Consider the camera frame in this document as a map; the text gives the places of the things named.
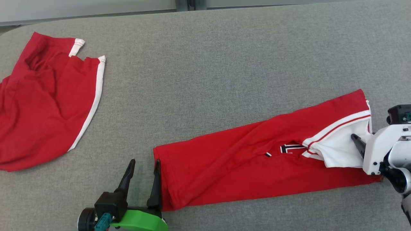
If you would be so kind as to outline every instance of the folded red shirt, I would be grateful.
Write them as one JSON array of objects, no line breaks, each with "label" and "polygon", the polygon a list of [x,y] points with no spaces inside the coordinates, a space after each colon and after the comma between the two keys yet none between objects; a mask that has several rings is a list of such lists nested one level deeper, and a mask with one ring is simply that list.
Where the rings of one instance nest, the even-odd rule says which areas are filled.
[{"label": "folded red shirt", "polygon": [[0,83],[0,169],[17,171],[73,149],[100,100],[105,57],[75,55],[81,39],[34,33]]},{"label": "folded red shirt", "polygon": [[364,93],[357,90],[266,121],[158,146],[153,151],[161,161],[163,210],[380,181],[361,168],[326,168],[304,143],[321,135],[326,144],[327,136],[369,118]]}]

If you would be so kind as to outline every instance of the red fabric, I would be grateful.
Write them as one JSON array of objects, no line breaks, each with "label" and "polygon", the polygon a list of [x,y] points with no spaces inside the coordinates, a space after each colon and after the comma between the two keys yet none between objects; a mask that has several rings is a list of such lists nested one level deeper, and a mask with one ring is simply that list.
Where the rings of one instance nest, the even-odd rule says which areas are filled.
[{"label": "red fabric", "polygon": [[95,97],[100,61],[69,57],[74,43],[34,33],[0,83],[0,169],[53,160],[78,136]]},{"label": "red fabric", "polygon": [[362,169],[326,168],[323,161],[281,153],[333,122],[368,110],[362,90],[229,130],[154,148],[161,160],[163,210],[312,192],[379,181]]}]

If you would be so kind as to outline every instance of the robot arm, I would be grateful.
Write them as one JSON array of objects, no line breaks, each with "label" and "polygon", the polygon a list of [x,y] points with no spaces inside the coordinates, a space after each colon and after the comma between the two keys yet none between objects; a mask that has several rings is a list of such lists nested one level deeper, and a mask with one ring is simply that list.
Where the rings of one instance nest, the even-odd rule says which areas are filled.
[{"label": "robot arm", "polygon": [[365,143],[351,135],[364,158],[363,170],[368,175],[383,175],[402,194],[401,208],[411,224],[411,104],[388,110],[389,126],[379,130]]}]

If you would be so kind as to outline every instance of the gray fabric surface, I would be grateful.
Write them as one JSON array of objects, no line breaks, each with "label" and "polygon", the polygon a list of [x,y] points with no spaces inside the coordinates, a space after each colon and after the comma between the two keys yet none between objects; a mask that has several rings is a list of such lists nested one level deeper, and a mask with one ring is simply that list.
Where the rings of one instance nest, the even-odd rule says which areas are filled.
[{"label": "gray fabric surface", "polygon": [[[77,147],[0,172],[0,230],[74,231],[79,213],[117,187],[136,158],[128,202],[143,206],[152,148],[245,125],[362,88],[374,128],[409,104],[411,2],[366,1],[87,18],[0,36],[8,76],[34,31],[86,41],[107,56],[99,108]],[[389,183],[165,213],[171,231],[408,230]]]}]

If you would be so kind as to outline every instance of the red stripe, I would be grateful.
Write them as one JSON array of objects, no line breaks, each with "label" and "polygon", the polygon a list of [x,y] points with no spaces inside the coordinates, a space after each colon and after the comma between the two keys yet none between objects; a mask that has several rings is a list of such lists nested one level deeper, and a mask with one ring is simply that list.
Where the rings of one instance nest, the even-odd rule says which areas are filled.
[{"label": "red stripe", "polygon": [[337,128],[339,128],[339,127],[343,126],[344,124],[351,123],[351,122],[353,122],[353,121],[355,121],[355,120],[359,120],[359,119],[367,118],[367,117],[370,117],[370,116],[371,116],[371,115],[365,115],[365,116],[362,116],[362,117],[358,117],[358,118],[352,119],[352,120],[350,120],[350,121],[344,122],[344,123],[342,123],[342,124],[340,124],[340,125],[336,126],[335,128],[331,129],[329,132],[327,132],[327,134],[325,134],[325,135],[324,135],[323,137],[321,137],[319,140],[311,142],[311,143],[308,145],[308,147],[307,147],[307,148],[309,149],[309,148],[310,148],[310,146],[311,146],[313,143],[315,143],[315,142],[318,142],[318,141],[322,140],[324,137],[326,137],[326,136],[327,136],[328,134],[330,134],[332,131],[334,131],[334,130],[336,130]]}]

